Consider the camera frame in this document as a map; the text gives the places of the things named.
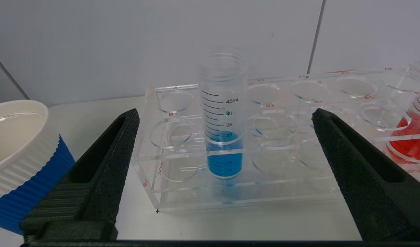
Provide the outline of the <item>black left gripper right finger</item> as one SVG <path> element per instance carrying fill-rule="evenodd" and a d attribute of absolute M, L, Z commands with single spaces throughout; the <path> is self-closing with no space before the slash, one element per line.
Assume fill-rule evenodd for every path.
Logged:
<path fill-rule="evenodd" d="M 420 182 L 337 115 L 312 121 L 362 239 L 420 240 Z"/>

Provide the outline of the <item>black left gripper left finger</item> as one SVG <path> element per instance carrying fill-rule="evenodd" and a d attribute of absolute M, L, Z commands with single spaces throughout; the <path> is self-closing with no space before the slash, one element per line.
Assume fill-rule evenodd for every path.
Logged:
<path fill-rule="evenodd" d="M 139 128 L 120 114 L 21 221 L 24 240 L 116 240 L 119 205 Z"/>

